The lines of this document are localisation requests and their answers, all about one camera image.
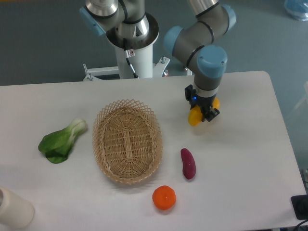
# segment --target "table surface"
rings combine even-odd
[[[305,189],[269,75],[225,74],[218,92],[221,114],[196,128],[187,122],[184,98],[192,82],[188,76],[0,87],[0,185],[33,203],[35,217],[26,230],[243,231],[296,225],[290,198]],[[153,109],[164,143],[157,172],[130,187],[111,182],[92,150],[97,114],[121,99]],[[66,162],[51,164],[37,149],[40,140],[75,117],[87,121],[88,131]],[[182,175],[181,148],[196,160],[191,182]],[[177,194],[166,213],[152,202],[161,185]]]

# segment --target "green leafy vegetable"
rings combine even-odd
[[[61,163],[67,160],[77,135],[85,130],[87,130],[86,121],[74,119],[66,128],[44,136],[38,145],[38,150],[44,153],[50,162]]]

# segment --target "blue joint cap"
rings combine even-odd
[[[225,8],[225,10],[228,13],[228,17],[229,17],[229,27],[228,27],[228,31],[232,29],[232,27],[234,27],[235,23],[236,23],[236,15],[234,10],[231,8],[231,6],[229,5],[222,5],[223,8]]]
[[[167,52],[173,55],[173,48],[177,41],[180,32],[183,30],[180,26],[174,26],[171,28],[164,37],[164,48]]]
[[[89,14],[89,12],[84,8],[81,7],[79,10],[80,16],[86,26],[90,29],[90,31],[97,35],[101,36],[106,33],[104,29],[94,20],[94,18]]]
[[[209,78],[220,78],[227,68],[227,53],[221,47],[209,45],[203,47],[197,57],[197,66],[202,74]]]
[[[308,2],[306,1],[299,1],[299,0],[286,0],[284,2],[284,7],[293,12],[298,13],[308,13]]]

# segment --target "wicker basket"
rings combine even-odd
[[[109,178],[123,184],[148,178],[163,151],[156,116],[139,101],[111,103],[94,122],[93,148],[98,166]]]

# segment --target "metal bracket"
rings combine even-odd
[[[286,117],[286,122],[292,124],[302,115],[305,107],[308,106],[308,82],[304,84],[306,94],[295,104],[294,108]]]
[[[303,170],[303,177],[304,177],[304,185],[305,185],[305,188],[308,189],[308,169],[304,169]]]
[[[188,76],[192,76],[193,75],[193,72],[190,69],[188,69],[188,67],[185,67],[184,71],[187,73]]]
[[[168,75],[168,70],[166,70],[170,59],[166,57],[161,57],[157,64],[153,64],[153,77],[164,77]],[[119,74],[119,68],[117,66],[112,67],[102,67],[102,68],[92,68],[88,69],[86,64],[83,64],[86,77],[83,81],[96,81],[102,80],[96,76],[108,76]]]

